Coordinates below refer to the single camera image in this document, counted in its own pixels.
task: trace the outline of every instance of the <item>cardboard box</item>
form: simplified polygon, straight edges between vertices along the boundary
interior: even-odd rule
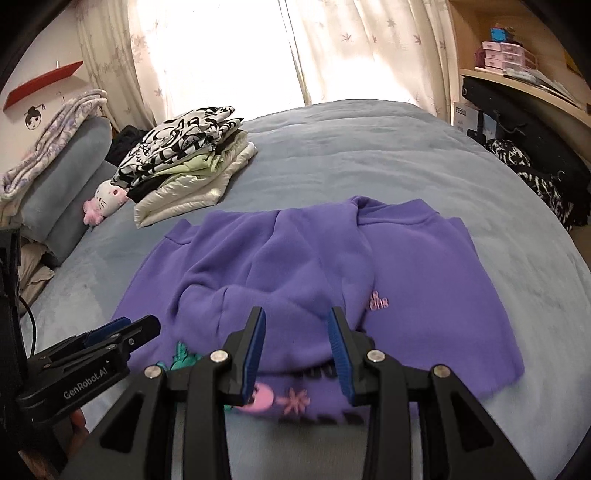
[[[468,130],[478,131],[478,108],[468,103],[454,102],[452,109],[452,125],[467,135]],[[487,140],[496,138],[496,121],[484,114],[482,133]]]

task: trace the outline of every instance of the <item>human hand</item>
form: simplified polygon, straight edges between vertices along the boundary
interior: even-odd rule
[[[90,433],[86,428],[86,419],[81,410],[76,410],[70,415],[74,435],[68,445],[66,455],[72,458],[86,441]],[[55,480],[53,472],[55,469],[49,464],[46,458],[38,452],[19,452],[29,470],[38,480]]]

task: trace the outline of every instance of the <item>wall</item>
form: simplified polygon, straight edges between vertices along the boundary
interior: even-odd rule
[[[8,83],[0,93],[0,108],[11,90],[45,72],[60,66],[82,60],[74,8],[66,8],[33,41],[23,55]],[[7,171],[18,164],[22,156],[33,145],[53,115],[61,108],[64,100],[88,90],[88,72],[84,65],[70,78],[66,78],[35,92],[12,105],[5,112],[0,111],[0,171]],[[41,123],[35,129],[27,128],[25,119],[30,107],[41,113]]]

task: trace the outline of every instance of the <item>hello kitty plush toy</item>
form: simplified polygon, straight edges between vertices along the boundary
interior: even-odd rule
[[[96,189],[94,198],[84,202],[84,224],[97,226],[129,200],[127,191],[105,180]]]

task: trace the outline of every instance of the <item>bed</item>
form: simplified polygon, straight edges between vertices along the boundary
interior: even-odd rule
[[[413,105],[342,100],[247,122],[258,147],[215,209],[302,207],[365,195],[424,199],[463,219],[511,319],[525,375],[484,405],[539,480],[554,479],[591,424],[591,274],[567,232],[508,167]],[[33,307],[37,349],[111,318],[145,255],[178,218],[136,229],[127,204],[92,231]],[[28,320],[23,321],[30,338]],[[121,393],[84,408],[94,426]],[[227,415],[233,477],[359,479],[364,427],[278,424]],[[420,439],[413,431],[414,472]]]

